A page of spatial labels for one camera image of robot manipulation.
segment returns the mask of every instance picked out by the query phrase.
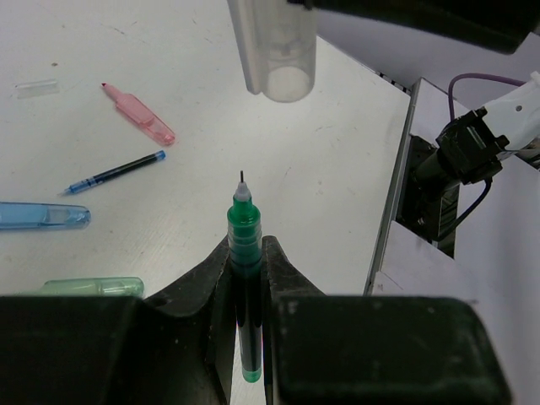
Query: black cable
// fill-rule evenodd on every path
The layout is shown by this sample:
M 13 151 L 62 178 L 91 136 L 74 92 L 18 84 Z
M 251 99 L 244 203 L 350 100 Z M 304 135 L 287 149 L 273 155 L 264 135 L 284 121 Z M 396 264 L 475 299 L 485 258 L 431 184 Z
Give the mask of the black cable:
M 471 204 L 469 208 L 465 210 L 464 213 L 460 215 L 458 219 L 456 219 L 452 225 L 450 225 L 448 228 L 446 228 L 442 233 L 440 233 L 436 238 L 433 238 L 433 241 L 435 242 L 441 242 L 443 239 L 445 239 L 449 234 L 451 234 L 454 230 L 456 230 L 457 226 L 465 220 L 466 217 L 470 215 L 472 211 L 476 209 L 478 205 L 486 198 L 486 196 L 489 193 L 489 190 L 491 190 L 491 184 L 493 183 L 493 179 L 490 177 L 486 180 L 484 180 L 486 183 L 486 187 L 483 189 L 482 194 L 480 194 L 480 197 L 477 198 L 475 202 Z

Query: blue pen cap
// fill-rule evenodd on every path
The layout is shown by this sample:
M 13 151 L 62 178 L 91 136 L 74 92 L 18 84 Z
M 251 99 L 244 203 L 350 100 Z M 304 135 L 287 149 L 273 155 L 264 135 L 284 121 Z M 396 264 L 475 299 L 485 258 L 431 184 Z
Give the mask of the blue pen cap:
M 0 230 L 81 229 L 90 220 L 90 211 L 78 205 L 0 202 Z

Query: green pen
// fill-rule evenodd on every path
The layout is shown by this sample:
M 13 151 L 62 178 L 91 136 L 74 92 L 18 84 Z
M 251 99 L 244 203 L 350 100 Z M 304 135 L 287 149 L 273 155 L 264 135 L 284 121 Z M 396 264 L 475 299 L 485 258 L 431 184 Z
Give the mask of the green pen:
M 242 374 L 256 382 L 262 373 L 261 212 L 253 205 L 243 171 L 227 219 Z

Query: clear plastic tube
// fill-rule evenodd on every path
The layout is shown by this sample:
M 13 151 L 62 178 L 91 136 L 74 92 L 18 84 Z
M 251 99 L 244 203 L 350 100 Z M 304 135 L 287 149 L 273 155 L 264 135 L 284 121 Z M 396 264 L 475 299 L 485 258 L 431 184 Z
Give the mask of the clear plastic tube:
M 315 83 L 316 11 L 286 0 L 228 0 L 246 87 L 292 102 Z

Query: white surface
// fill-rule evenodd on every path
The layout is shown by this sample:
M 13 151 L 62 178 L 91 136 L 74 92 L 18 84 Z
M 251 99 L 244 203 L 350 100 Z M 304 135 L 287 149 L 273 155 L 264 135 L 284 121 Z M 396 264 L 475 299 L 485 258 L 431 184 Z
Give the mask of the white surface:
M 482 189 L 482 184 L 462 187 L 459 213 Z M 540 398 L 539 247 L 540 174 L 512 157 L 503 162 L 484 202 L 457 228 L 456 262 L 499 291 L 498 310 L 484 320 L 501 341 L 517 404 L 537 404 Z
M 456 113 L 463 112 L 456 105 Z M 434 143 L 448 122 L 446 113 L 446 95 L 423 81 L 411 132 Z M 486 199 L 457 228 L 453 264 L 392 224 L 384 273 L 377 274 L 374 291 L 382 284 L 383 294 L 449 295 L 477 302 L 515 404 L 535 405 L 540 398 L 540 175 L 516 157 L 503 167 Z M 459 213 L 482 190 L 483 183 L 462 186 Z
M 540 66 L 540 36 L 530 34 L 513 55 L 399 25 L 320 13 L 319 34 L 363 64 L 406 87 L 426 78 L 441 89 L 458 74 L 492 73 L 527 81 Z M 478 108 L 508 92 L 505 84 L 479 80 L 456 85 L 455 96 Z
M 83 204 L 93 214 L 83 231 L 2 234 L 0 293 L 132 275 L 152 294 L 224 237 L 242 169 L 263 233 L 323 291 L 361 294 L 408 108 L 403 92 L 319 40 L 306 99 L 280 105 L 249 94 L 224 0 L 25 0 L 0 10 L 2 200 Z M 16 99 L 16 83 L 51 77 L 60 94 Z M 134 93 L 177 143 L 164 162 L 56 197 L 159 150 L 114 110 L 102 82 Z M 237 380 L 233 397 L 256 403 L 257 385 Z

